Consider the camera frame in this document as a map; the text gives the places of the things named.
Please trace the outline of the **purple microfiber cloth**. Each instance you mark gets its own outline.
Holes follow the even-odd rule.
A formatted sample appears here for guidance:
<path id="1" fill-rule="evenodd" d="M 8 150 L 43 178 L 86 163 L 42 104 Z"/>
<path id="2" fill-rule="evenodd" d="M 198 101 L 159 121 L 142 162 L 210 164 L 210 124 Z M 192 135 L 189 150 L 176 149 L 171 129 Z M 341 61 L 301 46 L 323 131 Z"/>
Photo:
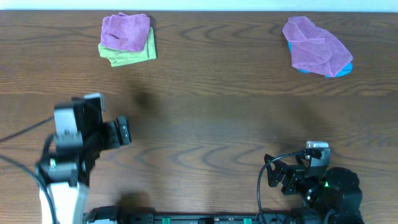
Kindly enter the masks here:
<path id="1" fill-rule="evenodd" d="M 100 44 L 116 50 L 141 52 L 149 30 L 150 18 L 145 14 L 107 16 L 103 19 Z"/>

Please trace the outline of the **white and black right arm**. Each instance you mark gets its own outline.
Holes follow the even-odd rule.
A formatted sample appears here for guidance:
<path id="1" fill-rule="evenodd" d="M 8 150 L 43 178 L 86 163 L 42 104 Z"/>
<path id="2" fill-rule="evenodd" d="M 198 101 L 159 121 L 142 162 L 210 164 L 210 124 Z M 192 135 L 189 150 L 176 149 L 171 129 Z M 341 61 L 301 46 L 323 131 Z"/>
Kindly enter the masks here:
<path id="1" fill-rule="evenodd" d="M 329 169 L 328 149 L 306 149 L 278 157 L 264 156 L 257 180 L 260 196 L 261 178 L 267 172 L 270 187 L 282 184 L 284 195 L 300 195 L 303 207 L 284 214 L 275 213 L 278 223 L 363 223 L 359 210 L 363 193 L 358 175 L 343 167 Z"/>

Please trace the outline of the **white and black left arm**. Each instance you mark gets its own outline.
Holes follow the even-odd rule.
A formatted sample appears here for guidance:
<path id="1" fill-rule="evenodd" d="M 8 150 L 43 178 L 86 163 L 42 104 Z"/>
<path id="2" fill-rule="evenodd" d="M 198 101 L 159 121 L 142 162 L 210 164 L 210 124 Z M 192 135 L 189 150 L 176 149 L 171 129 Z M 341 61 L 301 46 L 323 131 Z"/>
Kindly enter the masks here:
<path id="1" fill-rule="evenodd" d="M 88 135 L 78 129 L 83 121 L 57 115 L 56 132 L 46 140 L 36 166 L 43 223 L 83 223 L 90 186 L 90 172 L 102 151 L 131 143 L 129 123 L 124 116 L 114 121 L 96 121 Z"/>

